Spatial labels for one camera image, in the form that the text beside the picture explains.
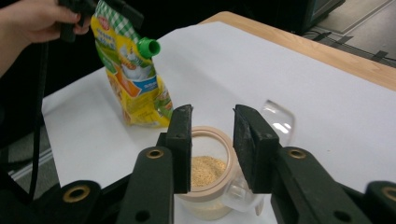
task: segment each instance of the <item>brown sugar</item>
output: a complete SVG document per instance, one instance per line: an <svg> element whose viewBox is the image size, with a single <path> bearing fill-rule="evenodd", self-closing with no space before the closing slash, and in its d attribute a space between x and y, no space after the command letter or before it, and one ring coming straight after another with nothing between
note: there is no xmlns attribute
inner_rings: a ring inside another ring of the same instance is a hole
<svg viewBox="0 0 396 224"><path fill-rule="evenodd" d="M225 170L224 161L210 157L199 156L191 159L191 187L199 188L213 183Z"/></svg>

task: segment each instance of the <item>white paper sheet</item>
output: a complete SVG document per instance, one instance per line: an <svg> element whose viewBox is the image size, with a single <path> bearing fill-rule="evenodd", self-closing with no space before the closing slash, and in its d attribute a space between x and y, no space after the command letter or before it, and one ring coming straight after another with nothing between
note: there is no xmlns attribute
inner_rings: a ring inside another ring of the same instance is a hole
<svg viewBox="0 0 396 224"><path fill-rule="evenodd" d="M359 191L373 180L396 182L395 91L221 22L159 41L154 65L175 107L193 106L193 126L232 137L235 105L260 109L270 99L296 118L291 144L314 154L336 181ZM123 124L104 69L46 97L43 114L62 186L80 179L110 185L166 132ZM260 217L233 211L214 223L273 223L268 199ZM175 223L204 223L176 203Z"/></svg>

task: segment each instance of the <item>jar lid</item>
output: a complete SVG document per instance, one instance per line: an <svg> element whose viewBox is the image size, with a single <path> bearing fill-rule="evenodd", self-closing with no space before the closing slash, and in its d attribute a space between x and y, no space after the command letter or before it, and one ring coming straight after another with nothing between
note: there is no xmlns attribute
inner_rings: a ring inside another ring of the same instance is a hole
<svg viewBox="0 0 396 224"><path fill-rule="evenodd" d="M233 170L236 163L236 154L233 149L231 138L219 129L209 126L196 126L191 129L191 137L208 137L221 143L227 153L227 161L224 172L214 182L199 188L191 188L187 194L178 194L177 196L189 202L208 202L214 200L223 194L227 184L233 178Z"/></svg>

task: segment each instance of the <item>yellow pouch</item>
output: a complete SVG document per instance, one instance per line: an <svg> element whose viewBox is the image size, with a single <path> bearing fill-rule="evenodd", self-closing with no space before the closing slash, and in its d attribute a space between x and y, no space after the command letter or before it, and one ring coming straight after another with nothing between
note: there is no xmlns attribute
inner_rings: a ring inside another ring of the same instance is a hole
<svg viewBox="0 0 396 224"><path fill-rule="evenodd" d="M159 43L141 38L131 22L103 0L92 16L91 28L125 122L167 127L173 112L172 100L151 60L160 51Z"/></svg>

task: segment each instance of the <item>human arm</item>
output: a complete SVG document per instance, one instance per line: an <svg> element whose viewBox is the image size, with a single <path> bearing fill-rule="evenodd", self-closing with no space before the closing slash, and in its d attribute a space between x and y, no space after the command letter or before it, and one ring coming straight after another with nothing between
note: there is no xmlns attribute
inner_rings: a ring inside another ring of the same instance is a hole
<svg viewBox="0 0 396 224"><path fill-rule="evenodd" d="M59 38L61 22L77 23L79 19L79 14L54 0L21 0L1 8L0 77L27 46ZM86 34L89 24L85 21L83 27L76 25L75 34Z"/></svg>

